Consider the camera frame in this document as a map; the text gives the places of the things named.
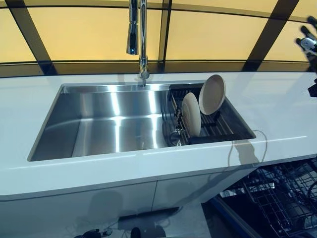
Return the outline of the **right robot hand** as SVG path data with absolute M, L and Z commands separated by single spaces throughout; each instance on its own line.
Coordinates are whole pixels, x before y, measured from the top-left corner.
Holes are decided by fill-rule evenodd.
M 302 38 L 296 38 L 295 43 L 303 50 L 307 55 L 317 55 L 317 37 L 314 35 L 307 26 L 302 25 L 300 27 L 301 33 L 304 35 Z

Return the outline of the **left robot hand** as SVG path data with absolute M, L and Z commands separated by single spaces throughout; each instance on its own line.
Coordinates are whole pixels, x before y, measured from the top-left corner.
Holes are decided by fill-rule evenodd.
M 83 234 L 84 238 L 105 238 L 112 235 L 112 229 L 100 231 L 99 229 L 93 229 Z

